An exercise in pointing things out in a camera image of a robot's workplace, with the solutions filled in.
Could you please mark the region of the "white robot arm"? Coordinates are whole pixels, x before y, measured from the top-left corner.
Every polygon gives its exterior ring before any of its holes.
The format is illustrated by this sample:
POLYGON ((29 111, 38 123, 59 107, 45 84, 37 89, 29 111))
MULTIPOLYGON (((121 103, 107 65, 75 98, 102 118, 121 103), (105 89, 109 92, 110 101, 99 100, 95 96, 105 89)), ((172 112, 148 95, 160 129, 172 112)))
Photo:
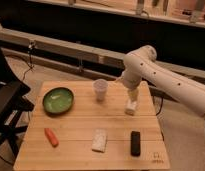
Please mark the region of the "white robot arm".
POLYGON ((144 78, 169 96, 205 117, 205 85, 162 68, 155 63, 157 52, 145 45, 123 57, 125 70, 119 80, 128 89, 131 102, 137 100, 137 87, 144 78))

